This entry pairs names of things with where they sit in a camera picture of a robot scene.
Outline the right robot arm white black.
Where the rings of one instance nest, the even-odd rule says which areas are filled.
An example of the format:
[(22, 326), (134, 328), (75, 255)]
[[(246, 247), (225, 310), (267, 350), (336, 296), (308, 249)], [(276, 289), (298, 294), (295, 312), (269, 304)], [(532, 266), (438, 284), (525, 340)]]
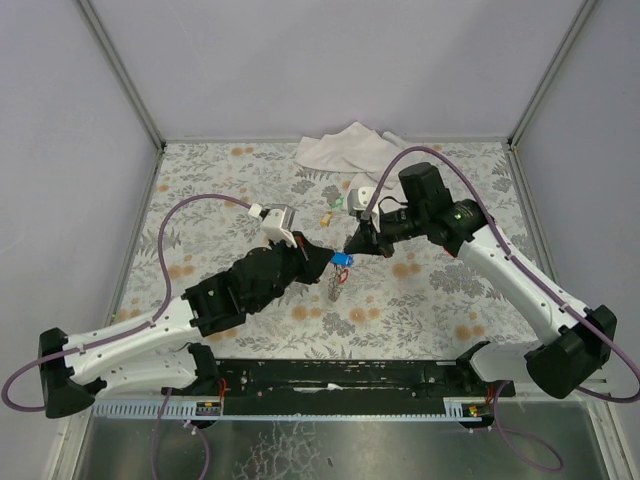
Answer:
[[(605, 342), (613, 338), (617, 319), (608, 307), (589, 308), (521, 257), (502, 231), (491, 229), (476, 201), (453, 201), (435, 166), (406, 167), (399, 179), (405, 201), (393, 212), (379, 210), (372, 187), (349, 192), (347, 209), (359, 226), (344, 250), (389, 258), (396, 243), (426, 237), (484, 275), (529, 323), (537, 340), (473, 348), (469, 362), (483, 381), (530, 380), (563, 399), (609, 360)], [(367, 209), (371, 216), (363, 219)]]

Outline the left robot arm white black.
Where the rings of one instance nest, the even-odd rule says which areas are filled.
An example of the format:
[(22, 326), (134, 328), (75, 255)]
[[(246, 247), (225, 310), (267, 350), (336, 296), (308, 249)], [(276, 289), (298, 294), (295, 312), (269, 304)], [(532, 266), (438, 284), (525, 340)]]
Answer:
[(281, 241), (250, 250), (156, 314), (84, 334), (68, 335), (58, 327), (41, 333), (39, 374), (46, 417), (64, 418), (91, 406), (109, 388), (108, 371), (129, 380), (123, 366), (140, 354), (232, 329), (282, 297), (291, 284), (317, 283), (334, 251), (312, 244), (300, 232), (293, 237), (294, 246)]

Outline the blue tagged key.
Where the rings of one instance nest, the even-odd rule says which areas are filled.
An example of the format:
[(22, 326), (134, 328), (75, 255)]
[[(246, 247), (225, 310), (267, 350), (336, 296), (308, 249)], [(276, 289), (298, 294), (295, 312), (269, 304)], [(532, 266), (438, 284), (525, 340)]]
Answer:
[(353, 265), (353, 262), (353, 256), (344, 252), (335, 252), (331, 259), (332, 264), (346, 268), (351, 267)]

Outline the white disc with keyrings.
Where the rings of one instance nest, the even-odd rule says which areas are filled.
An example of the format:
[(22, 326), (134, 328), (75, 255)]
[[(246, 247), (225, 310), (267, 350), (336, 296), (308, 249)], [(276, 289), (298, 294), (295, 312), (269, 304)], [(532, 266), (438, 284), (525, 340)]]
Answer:
[(346, 284), (340, 284), (338, 281), (339, 273), (346, 267), (334, 265), (330, 271), (328, 280), (328, 299), (331, 302), (337, 302)]

